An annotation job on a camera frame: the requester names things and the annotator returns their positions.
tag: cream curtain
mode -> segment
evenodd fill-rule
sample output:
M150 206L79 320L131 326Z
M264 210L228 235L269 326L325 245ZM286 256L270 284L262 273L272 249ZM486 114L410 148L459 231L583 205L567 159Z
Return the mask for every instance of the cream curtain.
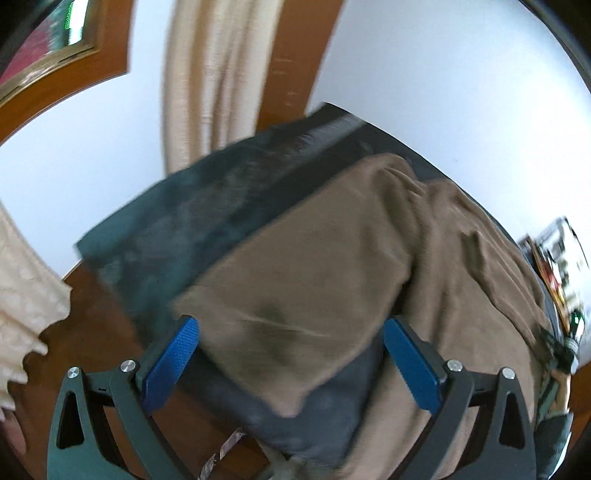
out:
M0 203L0 407L15 408L8 381L27 382L24 356L45 355L38 335L69 312L70 287L37 257Z
M177 0L164 79L168 173L255 132L283 0Z

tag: silver screw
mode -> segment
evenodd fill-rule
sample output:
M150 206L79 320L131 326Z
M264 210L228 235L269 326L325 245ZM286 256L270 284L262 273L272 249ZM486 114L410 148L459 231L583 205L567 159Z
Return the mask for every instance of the silver screw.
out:
M122 372L132 372L135 369L135 362L133 360L126 360L121 364Z
M447 367L452 372L461 372L462 369L464 368L464 366L462 365L462 362L460 362L459 360L448 360Z
M80 369L78 367L72 367L68 370L68 378L76 378L80 375Z
M515 370L512 368L505 367L503 370L501 370L501 372L503 377L505 377L507 380L513 380L515 378Z

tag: white wall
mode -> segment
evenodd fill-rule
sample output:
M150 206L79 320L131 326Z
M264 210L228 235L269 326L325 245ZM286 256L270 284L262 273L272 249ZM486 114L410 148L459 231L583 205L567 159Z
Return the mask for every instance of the white wall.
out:
M136 0L130 73L52 107L0 147L0 200L58 274L76 241L164 175L161 82L174 0Z
M567 215L591 254L591 95L518 0L347 0L309 111L324 101L416 150L512 236Z

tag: black clamp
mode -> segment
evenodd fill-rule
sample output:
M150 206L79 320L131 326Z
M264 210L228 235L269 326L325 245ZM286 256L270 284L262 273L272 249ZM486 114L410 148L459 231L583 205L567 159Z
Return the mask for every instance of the black clamp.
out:
M513 369L490 375L470 372L458 360L445 362L400 318L386 322L384 342L417 404L430 405L425 409L433 414L390 480L436 478L469 407L480 407L478 417L460 465L447 478L535 479L534 436Z
M194 480L151 413L172 393L198 341L199 325L183 316L141 360L92 374L70 368L51 424L47 479L137 480L127 470L105 415L105 407L114 407L149 478Z

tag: blue grip pad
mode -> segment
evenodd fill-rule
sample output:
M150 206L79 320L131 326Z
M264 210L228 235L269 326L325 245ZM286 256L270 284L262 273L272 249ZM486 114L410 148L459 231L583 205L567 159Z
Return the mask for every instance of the blue grip pad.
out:
M148 415L164 407L198 344L199 324L189 317L144 378L142 407Z
M437 375L395 319L385 323L384 344L419 408L437 414L443 402Z

